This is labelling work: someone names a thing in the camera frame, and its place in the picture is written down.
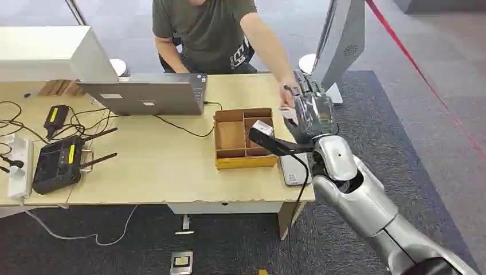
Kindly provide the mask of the person's left hand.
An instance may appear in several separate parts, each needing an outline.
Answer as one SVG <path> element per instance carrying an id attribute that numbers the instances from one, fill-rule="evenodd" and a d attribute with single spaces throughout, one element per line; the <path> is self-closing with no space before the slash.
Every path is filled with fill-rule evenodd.
<path id="1" fill-rule="evenodd" d="M 281 108 L 293 108 L 295 109 L 294 92 L 301 92 L 299 84 L 295 81 L 283 81 L 280 83 L 280 107 Z"/>

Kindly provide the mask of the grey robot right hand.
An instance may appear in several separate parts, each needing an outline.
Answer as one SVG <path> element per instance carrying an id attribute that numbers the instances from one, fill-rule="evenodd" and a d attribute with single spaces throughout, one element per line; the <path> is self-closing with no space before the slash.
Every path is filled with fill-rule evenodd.
<path id="1" fill-rule="evenodd" d="M 300 69 L 294 71 L 301 92 L 295 91 L 295 109 L 282 108 L 284 123 L 298 144 L 315 142 L 322 136 L 335 135 L 334 105 L 321 83 Z"/>

